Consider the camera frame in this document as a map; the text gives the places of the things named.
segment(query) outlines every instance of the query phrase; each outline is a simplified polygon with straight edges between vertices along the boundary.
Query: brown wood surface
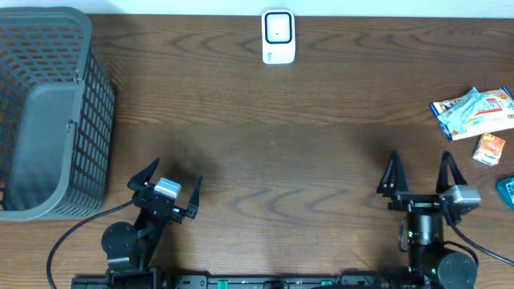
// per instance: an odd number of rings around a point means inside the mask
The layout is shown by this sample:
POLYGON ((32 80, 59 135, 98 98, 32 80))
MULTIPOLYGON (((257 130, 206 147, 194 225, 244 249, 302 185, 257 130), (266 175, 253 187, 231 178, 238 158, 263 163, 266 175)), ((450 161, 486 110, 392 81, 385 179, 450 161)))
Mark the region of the brown wood surface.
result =
MULTIPOLYGON (((211 274, 337 274, 406 263, 404 214, 374 193, 391 149, 410 187, 433 192, 449 149, 481 206, 461 230, 514 257, 514 214, 495 189, 514 174, 514 130, 502 161, 471 159, 477 137, 448 143, 429 103, 514 85, 514 22, 433 18, 297 18, 296 60, 266 66, 260 18, 92 15, 93 45, 119 91, 105 209, 154 157, 184 184, 204 175, 197 219, 169 227, 154 264, 211 274)), ((105 228, 136 207, 77 230, 59 248, 60 288, 102 274, 105 228)), ((45 287, 55 241, 76 222, 0 224, 0 287, 45 287)), ((460 241, 450 230, 446 238, 460 241)), ((512 269, 484 254, 476 288, 512 288, 512 269)))

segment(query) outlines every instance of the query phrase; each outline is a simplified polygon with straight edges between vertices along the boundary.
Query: white wall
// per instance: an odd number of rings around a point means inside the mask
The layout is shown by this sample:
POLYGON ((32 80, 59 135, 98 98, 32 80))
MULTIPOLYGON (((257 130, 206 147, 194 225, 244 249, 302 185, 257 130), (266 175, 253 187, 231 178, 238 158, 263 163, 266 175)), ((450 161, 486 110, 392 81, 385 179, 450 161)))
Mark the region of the white wall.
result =
POLYGON ((313 16, 514 18, 514 0, 0 0, 8 6, 72 6, 86 13, 259 15, 286 7, 313 16))

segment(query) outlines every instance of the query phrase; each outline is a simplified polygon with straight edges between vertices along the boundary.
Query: white device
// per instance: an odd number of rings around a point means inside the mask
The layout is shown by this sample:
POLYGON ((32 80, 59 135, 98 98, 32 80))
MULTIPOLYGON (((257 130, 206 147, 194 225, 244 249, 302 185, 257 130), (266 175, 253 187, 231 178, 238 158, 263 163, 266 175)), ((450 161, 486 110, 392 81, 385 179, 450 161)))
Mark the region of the white device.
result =
POLYGON ((295 15, 289 10, 268 10, 261 21, 264 63, 287 64, 295 60, 295 15))

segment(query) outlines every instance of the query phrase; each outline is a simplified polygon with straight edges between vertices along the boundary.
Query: gray plastic basket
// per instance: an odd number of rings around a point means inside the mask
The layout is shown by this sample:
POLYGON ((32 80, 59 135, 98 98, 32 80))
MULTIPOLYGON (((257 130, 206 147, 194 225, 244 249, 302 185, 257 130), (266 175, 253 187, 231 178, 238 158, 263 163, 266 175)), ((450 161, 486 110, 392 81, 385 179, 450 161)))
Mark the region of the gray plastic basket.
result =
POLYGON ((115 99, 91 35, 72 8, 0 9, 0 220, 100 210, 115 99))

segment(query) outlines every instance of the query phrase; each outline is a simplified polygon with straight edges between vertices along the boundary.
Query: small orange and white packet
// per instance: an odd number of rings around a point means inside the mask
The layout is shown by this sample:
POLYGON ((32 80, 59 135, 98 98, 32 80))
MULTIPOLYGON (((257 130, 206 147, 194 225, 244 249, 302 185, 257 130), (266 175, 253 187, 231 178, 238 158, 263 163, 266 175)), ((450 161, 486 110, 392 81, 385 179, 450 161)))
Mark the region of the small orange and white packet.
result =
POLYGON ((504 145, 505 140, 486 132, 480 137, 473 158, 486 165, 498 165, 504 145))

